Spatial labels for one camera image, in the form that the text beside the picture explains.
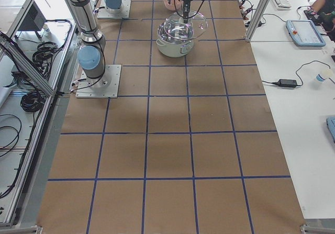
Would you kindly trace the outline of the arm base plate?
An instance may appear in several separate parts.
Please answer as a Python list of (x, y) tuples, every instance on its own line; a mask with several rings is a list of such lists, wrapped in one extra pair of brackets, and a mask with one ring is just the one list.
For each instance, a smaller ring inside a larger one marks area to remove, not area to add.
[(121, 76), (121, 65), (106, 65), (105, 73), (101, 79), (90, 79), (82, 70), (81, 78), (85, 79), (79, 82), (79, 90), (75, 96), (77, 98), (117, 98), (119, 82)]
[(129, 19), (131, 0), (122, 0), (118, 9), (112, 9), (106, 6), (105, 0), (101, 1), (97, 19)]

